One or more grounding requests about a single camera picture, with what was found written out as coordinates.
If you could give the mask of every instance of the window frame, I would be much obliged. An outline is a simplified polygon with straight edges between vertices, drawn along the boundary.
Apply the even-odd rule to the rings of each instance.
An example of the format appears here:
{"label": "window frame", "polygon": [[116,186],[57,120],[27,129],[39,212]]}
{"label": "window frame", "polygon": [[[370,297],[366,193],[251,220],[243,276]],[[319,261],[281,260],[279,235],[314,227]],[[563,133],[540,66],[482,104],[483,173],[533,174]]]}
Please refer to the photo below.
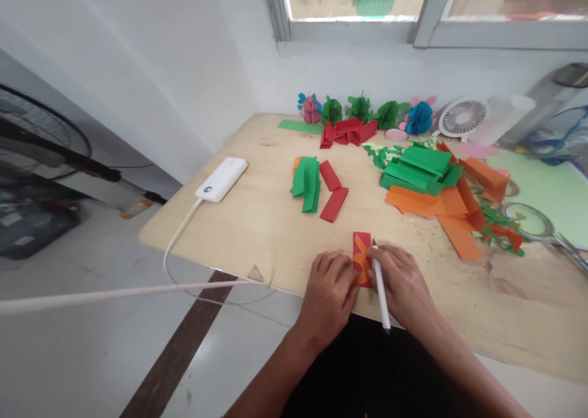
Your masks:
{"label": "window frame", "polygon": [[415,48],[588,50],[588,21],[444,20],[453,0],[424,0],[418,21],[295,21],[289,0],[266,0],[276,42]]}

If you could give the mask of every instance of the white fan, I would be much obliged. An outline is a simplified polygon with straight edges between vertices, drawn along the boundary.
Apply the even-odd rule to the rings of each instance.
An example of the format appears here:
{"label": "white fan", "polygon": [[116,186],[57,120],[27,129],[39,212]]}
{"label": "white fan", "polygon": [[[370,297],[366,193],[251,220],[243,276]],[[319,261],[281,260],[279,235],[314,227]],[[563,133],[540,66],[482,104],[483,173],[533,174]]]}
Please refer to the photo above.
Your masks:
{"label": "white fan", "polygon": [[461,138],[461,142],[467,141],[467,136],[488,116],[490,106],[485,101],[475,98],[464,97],[449,104],[439,117],[439,128],[433,133],[437,136],[440,133]]}

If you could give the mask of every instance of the white pen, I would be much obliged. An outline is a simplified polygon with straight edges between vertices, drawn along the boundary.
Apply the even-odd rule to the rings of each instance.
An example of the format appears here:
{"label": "white pen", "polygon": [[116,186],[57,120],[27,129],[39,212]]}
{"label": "white pen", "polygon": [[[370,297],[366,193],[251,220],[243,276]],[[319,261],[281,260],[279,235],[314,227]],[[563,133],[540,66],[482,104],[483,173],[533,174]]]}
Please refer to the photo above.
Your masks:
{"label": "white pen", "polygon": [[[372,241],[372,247],[378,248],[375,240]],[[382,267],[380,263],[373,258],[372,265],[375,273],[375,283],[378,286],[378,299],[380,301],[380,313],[382,314],[382,327],[386,334],[390,333],[390,317],[388,316],[388,304],[386,303],[386,293],[384,292],[384,280],[382,278]]]}

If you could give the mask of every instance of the paper cactus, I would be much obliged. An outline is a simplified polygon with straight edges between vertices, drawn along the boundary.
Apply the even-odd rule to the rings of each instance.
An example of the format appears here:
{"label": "paper cactus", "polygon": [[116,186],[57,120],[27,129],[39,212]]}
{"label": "paper cactus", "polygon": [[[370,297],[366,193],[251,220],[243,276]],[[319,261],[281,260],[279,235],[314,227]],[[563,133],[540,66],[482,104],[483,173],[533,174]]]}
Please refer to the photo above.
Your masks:
{"label": "paper cactus", "polygon": [[404,121],[399,124],[399,129],[406,130],[410,135],[421,135],[427,132],[433,125],[433,115],[435,112],[431,106],[437,101],[434,95],[421,101],[418,97],[414,97],[410,102],[412,108],[409,113],[404,116]]}
{"label": "paper cactus", "polygon": [[390,101],[384,103],[373,118],[378,120],[378,129],[388,130],[396,127],[396,122],[404,117],[401,111],[410,109],[410,103],[400,103]]}
{"label": "paper cactus", "polygon": [[349,118],[357,118],[367,124],[373,117],[374,112],[369,108],[371,107],[369,99],[366,99],[363,94],[359,98],[347,97],[347,101],[351,103],[351,107],[347,109],[345,115],[349,115]]}
{"label": "paper cactus", "polygon": [[307,97],[303,93],[298,94],[298,110],[302,112],[304,121],[308,123],[317,123],[320,121],[323,107],[317,101],[315,94],[312,97]]}
{"label": "paper cactus", "polygon": [[324,125],[326,125],[327,122],[339,122],[343,119],[342,111],[341,103],[327,96],[326,102],[323,106],[323,114],[320,119]]}

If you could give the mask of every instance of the floor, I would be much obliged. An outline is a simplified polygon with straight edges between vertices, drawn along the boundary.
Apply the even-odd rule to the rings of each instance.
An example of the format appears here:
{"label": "floor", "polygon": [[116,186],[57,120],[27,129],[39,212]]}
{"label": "floor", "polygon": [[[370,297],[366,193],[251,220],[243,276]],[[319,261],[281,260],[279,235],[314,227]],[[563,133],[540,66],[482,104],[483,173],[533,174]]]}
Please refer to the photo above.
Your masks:
{"label": "floor", "polygon": [[[162,253],[138,241],[156,207],[131,220],[92,203],[84,209],[80,226],[30,259],[0,261],[0,300],[168,283]],[[211,275],[178,258],[169,264],[181,282]],[[227,300],[247,302],[270,291],[234,288]],[[119,416],[193,301],[171,293],[0,318],[0,416]],[[300,306],[299,297],[276,292],[222,307],[163,416],[221,416]],[[588,415],[588,386],[480,359],[535,417]]]}

